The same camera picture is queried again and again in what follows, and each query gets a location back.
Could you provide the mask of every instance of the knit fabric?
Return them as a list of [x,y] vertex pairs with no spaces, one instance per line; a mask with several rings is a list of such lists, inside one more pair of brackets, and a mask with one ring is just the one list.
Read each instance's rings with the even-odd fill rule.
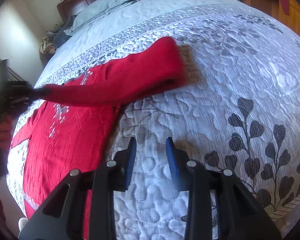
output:
[[[96,169],[125,104],[184,82],[178,48],[172,38],[163,37],[144,52],[90,68],[64,86],[47,85],[51,93],[46,101],[12,140],[14,147],[29,139],[25,194],[40,205],[70,170]],[[26,213],[32,215],[29,208]]]

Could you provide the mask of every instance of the white quilt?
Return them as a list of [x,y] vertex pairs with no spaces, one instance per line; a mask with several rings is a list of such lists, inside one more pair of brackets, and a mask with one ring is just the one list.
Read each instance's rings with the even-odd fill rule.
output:
[[[207,168],[234,170],[274,221],[287,216],[300,203],[300,38],[266,14],[236,0],[141,0],[74,35],[36,86],[62,84],[162,36],[181,46],[188,84],[129,104],[118,122],[107,158],[131,136],[138,146],[131,186],[114,196],[117,238],[183,239],[188,194],[170,180],[169,136]],[[7,177],[23,210],[26,146],[11,149]]]

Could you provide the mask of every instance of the white pillow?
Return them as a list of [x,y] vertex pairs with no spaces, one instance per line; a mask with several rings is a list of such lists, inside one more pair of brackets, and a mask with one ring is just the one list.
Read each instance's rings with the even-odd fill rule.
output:
[[104,17],[120,8],[122,5],[130,5],[138,0],[96,0],[90,4],[87,8],[81,11],[75,18],[73,25],[64,30],[66,35],[72,36],[81,27],[87,23],[97,20],[99,17]]

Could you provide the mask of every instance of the bed sheet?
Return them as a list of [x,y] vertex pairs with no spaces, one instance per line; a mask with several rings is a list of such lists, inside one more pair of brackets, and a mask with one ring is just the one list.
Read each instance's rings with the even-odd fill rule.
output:
[[[159,6],[168,0],[142,1],[149,8],[144,18],[132,7],[140,2],[117,12],[131,10],[139,22],[129,18],[100,32],[109,23],[105,17],[77,33],[77,40],[73,36],[61,47],[68,53],[56,54],[50,73],[37,83],[62,84],[91,66],[141,52],[162,36],[183,48],[188,85],[129,104],[106,151],[110,159],[131,136],[137,139],[131,186],[114,196],[117,238],[183,238],[188,194],[178,193],[170,180],[169,136],[207,168],[233,169],[284,233],[300,204],[300,38],[236,0],[175,0],[179,7],[170,5],[170,11]],[[16,132],[41,103],[20,117]],[[8,161],[8,185],[21,208],[23,199],[31,201],[18,191],[26,146],[24,141],[11,149]]]

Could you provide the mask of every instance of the person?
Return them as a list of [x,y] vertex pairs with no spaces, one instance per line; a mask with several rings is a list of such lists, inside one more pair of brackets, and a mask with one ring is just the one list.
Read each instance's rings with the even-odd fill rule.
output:
[[[0,148],[8,154],[10,149],[11,143],[11,131],[12,131],[12,118],[7,115],[3,114],[0,117]],[[5,222],[6,217],[3,212],[3,205],[0,199],[0,216],[2,220]]]

